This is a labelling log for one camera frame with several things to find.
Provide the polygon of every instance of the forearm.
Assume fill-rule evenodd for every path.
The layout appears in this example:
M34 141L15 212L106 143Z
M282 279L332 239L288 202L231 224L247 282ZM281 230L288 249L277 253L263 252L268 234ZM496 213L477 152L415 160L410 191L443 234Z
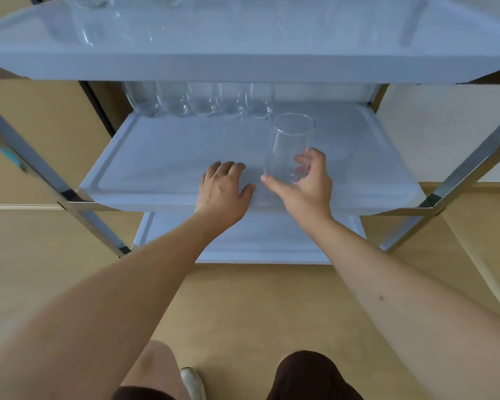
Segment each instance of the forearm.
M315 223L307 232L435 397L500 398L498 316L333 220Z
M0 347L0 399L109 398L216 235L193 215L60 295Z

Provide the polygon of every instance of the thigh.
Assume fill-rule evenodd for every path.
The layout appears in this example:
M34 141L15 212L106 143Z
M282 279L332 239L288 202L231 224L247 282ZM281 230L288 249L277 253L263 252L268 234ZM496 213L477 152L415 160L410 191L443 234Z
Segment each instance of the thigh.
M164 400L170 397L175 400L191 400L183 385L174 353L167 344L151 340L129 370L113 399Z
M328 357L298 351L280 362L267 400L363 400Z

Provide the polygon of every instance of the top shelf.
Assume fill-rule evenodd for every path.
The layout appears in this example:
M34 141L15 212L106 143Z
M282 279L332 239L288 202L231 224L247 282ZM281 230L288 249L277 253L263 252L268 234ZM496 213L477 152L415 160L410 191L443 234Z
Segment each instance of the top shelf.
M0 19L0 67L39 80L454 84L500 70L500 21L449 0L52 0Z

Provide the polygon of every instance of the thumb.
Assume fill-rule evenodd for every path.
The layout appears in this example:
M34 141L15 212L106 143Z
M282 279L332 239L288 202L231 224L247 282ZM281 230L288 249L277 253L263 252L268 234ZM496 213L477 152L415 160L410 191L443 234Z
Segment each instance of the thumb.
M271 175L261 175L261 182L263 182L267 188L283 199L283 195L290 188L289 184L278 181Z
M240 198L247 203L247 206L250 205L250 200L252 199L252 194L255 191L254 184L247 184L241 191Z

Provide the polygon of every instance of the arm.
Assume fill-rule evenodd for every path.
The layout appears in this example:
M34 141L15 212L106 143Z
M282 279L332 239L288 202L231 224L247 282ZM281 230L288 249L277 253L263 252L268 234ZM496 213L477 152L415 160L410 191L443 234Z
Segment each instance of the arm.
M213 164L193 216L57 297L0 347L0 399L110 398L206 246L246 213L244 164Z
M296 160L309 166L297 184L262 181L327 255L407 369L439 399L500 399L500 317L336 222L324 154L311 149Z

